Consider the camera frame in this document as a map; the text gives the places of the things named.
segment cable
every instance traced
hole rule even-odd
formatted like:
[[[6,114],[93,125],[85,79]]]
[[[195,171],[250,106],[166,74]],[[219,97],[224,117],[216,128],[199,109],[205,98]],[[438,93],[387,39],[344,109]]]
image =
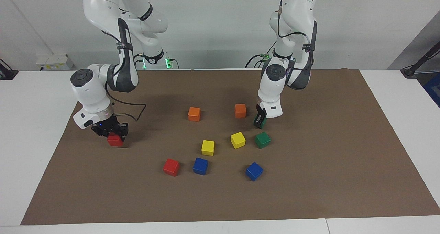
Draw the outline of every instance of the cable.
[[[436,54],[434,54],[433,56],[429,57],[428,60],[434,58],[434,57],[437,56],[437,54],[439,54],[439,53],[440,53],[440,51],[438,51],[438,52],[437,52]]]
[[[309,39],[308,36],[307,36],[306,34],[304,34],[303,32],[293,32],[293,33],[290,33],[290,34],[287,34],[287,35],[280,35],[280,33],[279,33],[279,20],[281,19],[281,12],[282,12],[282,9],[283,9],[283,0],[280,1],[279,6],[280,6],[280,9],[278,10],[278,27],[277,27],[277,29],[278,29],[278,37],[280,37],[280,38],[286,38],[286,37],[288,37],[288,36],[290,36],[290,35],[296,35],[296,34],[299,34],[299,35],[303,35],[303,36],[305,36],[305,37],[307,38],[307,40],[308,40],[308,43],[310,43],[310,39]]]
[[[264,60],[257,61],[257,62],[255,63],[255,66],[253,66],[253,68],[256,68],[256,64],[258,64],[258,63],[261,65],[262,62],[264,62]]]
[[[105,88],[105,90],[106,90],[106,92],[107,92],[107,95],[108,95],[111,99],[113,99],[114,101],[117,101],[117,102],[119,102],[119,103],[121,103],[121,104],[125,104],[125,105],[143,106],[141,112],[140,112],[139,115],[138,115],[138,118],[135,118],[133,115],[126,114],[126,113],[123,113],[123,114],[117,114],[117,116],[126,115],[126,116],[129,116],[129,117],[133,118],[135,121],[139,121],[139,118],[141,117],[143,111],[146,109],[146,104],[144,104],[144,103],[129,103],[129,102],[124,102],[124,101],[118,100],[118,99],[114,98],[114,97],[110,94],[110,92],[109,92],[108,89],[107,89],[107,86],[108,86],[108,83],[106,82],[104,88]]]
[[[8,65],[3,59],[0,59],[6,66],[8,66],[8,68],[12,71],[12,67],[10,65]]]
[[[275,44],[276,44],[276,41],[274,42],[274,44],[272,44],[271,48],[266,52],[266,54],[268,54],[272,50],[272,48],[275,46]],[[264,62],[264,60],[260,60],[260,64],[258,65],[258,67],[261,67],[261,63],[263,63],[263,62]]]
[[[271,51],[271,49],[275,46],[275,44],[276,44],[276,41],[274,42],[274,44],[272,44],[272,47],[266,52],[266,54],[268,54]]]
[[[410,65],[410,66],[404,67],[404,68],[402,68],[401,70],[406,69],[406,68],[410,68],[410,67],[412,67],[412,66],[413,66],[413,65]]]
[[[246,64],[245,68],[247,68],[247,66],[249,65],[249,63],[250,63],[253,59],[255,59],[255,58],[259,57],[259,56],[260,56],[259,54],[254,55],[254,56],[248,61],[248,63]]]
[[[135,62],[135,67],[136,67],[136,65],[137,65],[138,62],[143,62],[143,60],[137,60],[137,61]]]
[[[107,32],[105,32],[105,31],[102,31],[102,33],[104,33],[104,34],[106,34],[106,35],[109,35],[109,36],[111,36],[111,37],[113,37],[115,40],[117,40],[118,41],[118,43],[120,43],[121,41],[119,41],[119,39],[118,38],[116,38],[116,36],[114,36],[114,35],[112,35],[112,34],[110,34],[110,33],[107,33]]]
[[[177,63],[177,68],[180,69],[179,62],[176,59],[170,59],[169,61],[170,62],[176,62]]]
[[[121,11],[123,11],[123,13],[121,13],[121,15],[123,15],[123,14],[125,14],[125,13],[128,13],[129,11],[127,11],[127,10],[124,10],[124,9],[121,9],[121,8],[118,8],[119,10],[121,10]]]

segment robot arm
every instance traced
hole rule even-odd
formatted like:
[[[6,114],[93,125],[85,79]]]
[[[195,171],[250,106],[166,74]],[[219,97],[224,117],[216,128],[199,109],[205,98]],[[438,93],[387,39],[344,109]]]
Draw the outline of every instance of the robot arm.
[[[283,114],[280,95],[284,86],[304,89],[310,80],[310,71],[314,63],[313,52],[317,23],[313,16],[316,0],[281,0],[279,10],[270,18],[270,25],[277,36],[273,57],[267,60],[261,72],[259,117],[254,124],[261,128],[265,118],[276,118]],[[301,58],[292,58],[294,35],[302,37]]]
[[[147,0],[122,1],[132,12],[121,15],[118,0],[83,0],[86,18],[116,40],[119,64],[90,65],[76,71],[70,81],[75,96],[83,104],[83,108],[74,115],[75,123],[82,129],[92,126],[99,136],[108,137],[114,133],[124,140],[128,133],[128,124],[117,121],[113,105],[107,96],[107,86],[114,91],[126,93],[136,88],[139,79],[133,59],[131,34],[134,33],[141,42],[148,42],[140,39],[144,37],[143,31],[149,29],[150,32],[164,32],[168,22],[165,18],[159,20],[162,15],[154,13]],[[143,44],[149,52],[158,51],[158,46],[158,41]]]

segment black stand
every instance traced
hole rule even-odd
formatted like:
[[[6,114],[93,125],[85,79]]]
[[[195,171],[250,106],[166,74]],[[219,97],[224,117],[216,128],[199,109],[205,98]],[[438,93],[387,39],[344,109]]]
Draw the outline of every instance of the black stand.
[[[400,71],[407,79],[415,79],[414,73],[423,65],[427,60],[431,59],[432,56],[440,49],[440,42],[438,42],[432,49],[430,49],[416,64],[414,64],[409,69],[401,69]]]
[[[13,80],[17,76],[18,71],[8,70],[0,64],[0,80]]]

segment wall outlet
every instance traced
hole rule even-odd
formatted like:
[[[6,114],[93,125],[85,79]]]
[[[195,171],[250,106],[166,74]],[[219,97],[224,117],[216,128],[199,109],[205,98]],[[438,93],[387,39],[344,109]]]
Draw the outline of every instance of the wall outlet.
[[[67,54],[41,55],[36,60],[36,65],[40,71],[51,70],[74,70],[74,63]]]

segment blue block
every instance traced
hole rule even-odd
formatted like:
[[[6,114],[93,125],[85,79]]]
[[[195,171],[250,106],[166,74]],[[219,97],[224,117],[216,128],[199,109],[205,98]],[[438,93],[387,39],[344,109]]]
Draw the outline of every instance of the blue block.
[[[206,170],[208,169],[208,161],[201,158],[196,158],[193,166],[194,173],[200,175],[206,175]]]
[[[249,178],[252,181],[256,181],[259,176],[261,176],[261,173],[263,173],[263,168],[261,168],[257,163],[253,162],[246,170],[246,175],[249,176]]]

